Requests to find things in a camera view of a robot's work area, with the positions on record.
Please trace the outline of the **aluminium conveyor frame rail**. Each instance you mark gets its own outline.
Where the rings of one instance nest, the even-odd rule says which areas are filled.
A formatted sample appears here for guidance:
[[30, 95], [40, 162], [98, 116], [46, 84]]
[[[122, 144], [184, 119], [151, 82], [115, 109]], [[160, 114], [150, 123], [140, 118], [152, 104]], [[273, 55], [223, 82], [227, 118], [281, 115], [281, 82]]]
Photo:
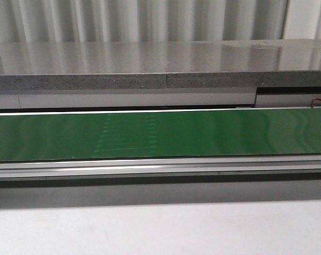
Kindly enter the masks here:
[[88, 177], [321, 173], [321, 155], [103, 159], [0, 163], [0, 181]]

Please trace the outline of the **grey stone countertop slab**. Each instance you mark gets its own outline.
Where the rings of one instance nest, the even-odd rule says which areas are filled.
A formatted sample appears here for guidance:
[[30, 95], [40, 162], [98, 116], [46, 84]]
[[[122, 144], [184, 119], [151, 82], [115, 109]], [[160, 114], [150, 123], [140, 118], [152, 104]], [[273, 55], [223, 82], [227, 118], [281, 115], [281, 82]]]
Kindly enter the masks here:
[[0, 42], [0, 91], [321, 87], [321, 40]]

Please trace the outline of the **white corrugated curtain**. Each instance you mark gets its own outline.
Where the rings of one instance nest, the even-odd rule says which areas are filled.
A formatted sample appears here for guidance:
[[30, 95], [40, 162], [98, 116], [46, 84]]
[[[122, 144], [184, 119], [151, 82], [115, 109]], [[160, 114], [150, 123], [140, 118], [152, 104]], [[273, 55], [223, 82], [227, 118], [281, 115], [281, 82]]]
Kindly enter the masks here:
[[321, 1], [0, 1], [0, 42], [321, 39]]

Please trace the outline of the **green conveyor belt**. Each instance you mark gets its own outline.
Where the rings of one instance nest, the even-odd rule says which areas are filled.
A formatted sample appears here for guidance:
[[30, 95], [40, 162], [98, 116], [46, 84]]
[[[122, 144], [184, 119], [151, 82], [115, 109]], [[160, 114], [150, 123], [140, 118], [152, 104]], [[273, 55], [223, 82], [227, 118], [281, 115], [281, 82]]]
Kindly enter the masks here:
[[321, 154], [321, 108], [0, 115], [0, 162]]

